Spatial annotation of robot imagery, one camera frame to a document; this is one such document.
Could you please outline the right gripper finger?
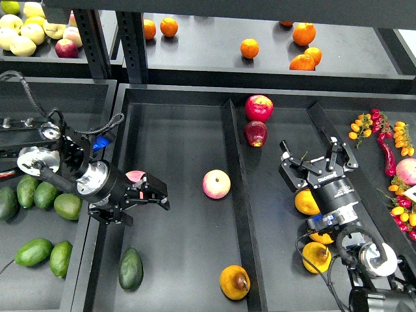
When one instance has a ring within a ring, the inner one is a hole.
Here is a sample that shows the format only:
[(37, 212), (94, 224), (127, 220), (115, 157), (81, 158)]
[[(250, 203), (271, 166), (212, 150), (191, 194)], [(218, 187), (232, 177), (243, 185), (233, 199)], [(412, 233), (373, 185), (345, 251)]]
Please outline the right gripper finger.
[(278, 172), (291, 192), (307, 187), (307, 175), (310, 172), (314, 172), (314, 166), (294, 157), (289, 151), (286, 141), (282, 140), (279, 146), (282, 150), (282, 155)]
[(343, 172), (350, 172), (359, 168), (352, 148), (342, 140), (333, 126), (317, 126), (317, 131), (327, 148), (325, 172), (334, 172), (340, 168)]

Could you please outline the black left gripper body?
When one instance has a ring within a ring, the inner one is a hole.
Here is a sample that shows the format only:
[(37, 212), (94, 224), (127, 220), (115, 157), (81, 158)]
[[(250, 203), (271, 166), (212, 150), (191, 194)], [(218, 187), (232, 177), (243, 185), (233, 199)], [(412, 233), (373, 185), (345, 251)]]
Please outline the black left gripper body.
[(94, 161), (70, 177), (76, 193), (88, 203), (101, 208), (119, 205), (133, 183), (106, 160)]

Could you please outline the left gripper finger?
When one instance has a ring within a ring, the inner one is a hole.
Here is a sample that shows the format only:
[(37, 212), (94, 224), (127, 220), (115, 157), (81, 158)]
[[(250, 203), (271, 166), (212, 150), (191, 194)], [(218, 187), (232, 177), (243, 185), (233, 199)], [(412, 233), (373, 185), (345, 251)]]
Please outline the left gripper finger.
[(166, 183), (149, 173), (145, 173), (138, 183), (133, 183), (131, 190), (131, 201), (135, 204), (156, 203), (167, 211), (170, 209)]
[(125, 226), (132, 226), (134, 224), (132, 216), (129, 216), (125, 212), (118, 209), (111, 209), (110, 211), (107, 211), (93, 207), (88, 209), (88, 215), (106, 225), (115, 223), (123, 224)]

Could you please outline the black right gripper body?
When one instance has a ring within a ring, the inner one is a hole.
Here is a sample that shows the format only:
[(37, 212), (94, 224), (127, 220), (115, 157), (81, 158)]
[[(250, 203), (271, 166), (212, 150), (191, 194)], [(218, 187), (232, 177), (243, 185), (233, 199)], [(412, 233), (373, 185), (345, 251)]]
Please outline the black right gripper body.
[(360, 197), (345, 176), (344, 168), (325, 157), (313, 159), (306, 181), (320, 213), (327, 224), (349, 224), (358, 219), (354, 206)]

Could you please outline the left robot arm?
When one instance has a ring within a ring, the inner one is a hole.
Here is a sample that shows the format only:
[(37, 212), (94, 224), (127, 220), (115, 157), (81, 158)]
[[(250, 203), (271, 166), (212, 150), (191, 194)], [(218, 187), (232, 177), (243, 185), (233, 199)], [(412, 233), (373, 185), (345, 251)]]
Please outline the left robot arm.
[(71, 193), (88, 202), (88, 214), (104, 224), (133, 225), (126, 210), (148, 203), (170, 209), (166, 183), (149, 173), (132, 182), (123, 172), (104, 159), (95, 160), (94, 140), (106, 135), (124, 121), (114, 115), (103, 127), (79, 131), (70, 127), (58, 109), (46, 112), (35, 100), (28, 82), (18, 71), (1, 74), (1, 81), (19, 79), (29, 102), (39, 117), (1, 121), (1, 156), (16, 158), (24, 174), (48, 182), (61, 192)]

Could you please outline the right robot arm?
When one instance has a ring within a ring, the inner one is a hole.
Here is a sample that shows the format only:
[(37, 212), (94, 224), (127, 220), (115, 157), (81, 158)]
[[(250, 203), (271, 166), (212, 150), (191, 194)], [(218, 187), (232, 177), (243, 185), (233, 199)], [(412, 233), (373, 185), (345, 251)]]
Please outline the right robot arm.
[(286, 141), (279, 172), (292, 192), (309, 189), (319, 213), (306, 220), (307, 234), (328, 234), (346, 266), (351, 291), (341, 311), (414, 311), (415, 286), (395, 274), (403, 264), (394, 250), (367, 229), (356, 213), (361, 199), (346, 172), (358, 168), (348, 144), (325, 135), (328, 151), (311, 161), (295, 157)]

